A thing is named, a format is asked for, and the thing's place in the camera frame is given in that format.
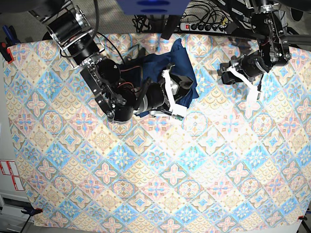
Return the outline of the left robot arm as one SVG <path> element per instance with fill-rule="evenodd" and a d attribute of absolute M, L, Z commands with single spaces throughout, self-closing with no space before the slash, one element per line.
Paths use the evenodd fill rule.
<path fill-rule="evenodd" d="M 223 8 L 229 13 L 236 26 L 246 35 L 257 40 L 259 49 L 249 55 L 242 54 L 221 66 L 222 83 L 234 85 L 244 83 L 249 88 L 247 101 L 263 99 L 261 84 L 253 85 L 257 76 L 263 77 L 274 67 L 288 64 L 292 55 L 289 46 L 310 45 L 310 35 L 288 34 L 274 6 L 287 4 L 286 0 L 226 0 Z"/>

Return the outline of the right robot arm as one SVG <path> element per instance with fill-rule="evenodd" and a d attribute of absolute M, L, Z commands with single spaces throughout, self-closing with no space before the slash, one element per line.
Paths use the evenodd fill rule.
<path fill-rule="evenodd" d="M 124 124 L 132 116 L 149 113 L 182 120 L 186 106 L 178 104 L 192 85 L 186 76 L 174 74 L 173 63 L 161 69 L 157 81 L 139 76 L 138 85 L 122 78 L 121 69 L 103 56 L 104 45 L 96 44 L 97 27 L 92 27 L 82 10 L 70 0 L 38 0 L 30 11 L 47 27 L 61 56 L 81 75 L 99 108 L 112 123 Z"/>

